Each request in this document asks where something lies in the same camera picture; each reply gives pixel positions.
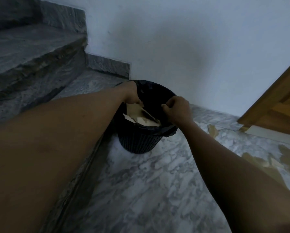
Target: marble step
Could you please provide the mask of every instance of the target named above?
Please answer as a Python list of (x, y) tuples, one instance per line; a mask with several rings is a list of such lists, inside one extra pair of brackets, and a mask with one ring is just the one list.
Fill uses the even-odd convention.
[(0, 122), (47, 102), (85, 69), (84, 34), (43, 24), (0, 31)]
[(0, 31), (0, 91), (86, 42), (84, 34), (44, 24)]
[(41, 21), (40, 8), (34, 0), (0, 0), (0, 30)]
[[(71, 82), (65, 89), (63, 89), (56, 97), (53, 99), (97, 92), (105, 88), (111, 88), (116, 84), (125, 81), (125, 79), (117, 78), (112, 75), (103, 74), (93, 70), (84, 71), (79, 77), (77, 77), (73, 82)], [(73, 202), (73, 198), (77, 193), (77, 190), (84, 180), (89, 167), (91, 166), (93, 160), (95, 160), (95, 154), (100, 146), (102, 138), (98, 141), (84, 160), (81, 167), (76, 172), (72, 181), (66, 186), (65, 190), (59, 196), (55, 206), (51, 210), (50, 214), (46, 218), (42, 228), (39, 233), (50, 233), (58, 232), (62, 223), (65, 220), (66, 215), (69, 212), (69, 207)]]

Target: skin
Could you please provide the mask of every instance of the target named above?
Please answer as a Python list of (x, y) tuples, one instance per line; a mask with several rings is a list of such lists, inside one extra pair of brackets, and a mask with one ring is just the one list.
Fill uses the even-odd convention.
[[(0, 124), (0, 232), (37, 232), (134, 82), (62, 98)], [(290, 232), (290, 191), (203, 132), (189, 103), (162, 105), (187, 138), (197, 167), (233, 232)]]

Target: black garbage bag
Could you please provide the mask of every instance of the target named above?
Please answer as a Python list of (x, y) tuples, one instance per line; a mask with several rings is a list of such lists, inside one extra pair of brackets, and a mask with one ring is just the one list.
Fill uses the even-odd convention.
[(165, 104), (175, 94), (168, 88), (146, 80), (133, 80), (138, 89), (138, 96), (144, 104), (144, 109), (154, 118), (159, 119), (161, 126), (143, 126), (125, 119), (127, 106), (122, 103), (117, 110), (114, 121), (119, 141), (127, 150), (135, 154), (151, 151), (162, 137), (169, 137), (176, 133), (177, 127), (171, 124), (162, 110)]

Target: hand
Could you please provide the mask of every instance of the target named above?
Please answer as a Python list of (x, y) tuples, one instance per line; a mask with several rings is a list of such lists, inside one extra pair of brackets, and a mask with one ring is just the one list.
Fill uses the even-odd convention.
[(141, 103), (141, 100), (138, 96), (138, 89), (134, 81), (123, 82), (122, 84), (118, 85), (117, 88), (121, 90), (125, 103)]
[(169, 121), (177, 127), (181, 127), (182, 124), (187, 122), (193, 122), (189, 102), (183, 97), (174, 96), (161, 106)]

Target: perforated bin side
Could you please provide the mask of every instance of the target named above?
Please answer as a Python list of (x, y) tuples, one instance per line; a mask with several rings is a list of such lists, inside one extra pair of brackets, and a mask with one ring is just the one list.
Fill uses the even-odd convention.
[(144, 135), (139, 132), (126, 133), (117, 130), (120, 144), (129, 152), (144, 154), (151, 151), (161, 140), (160, 136)]

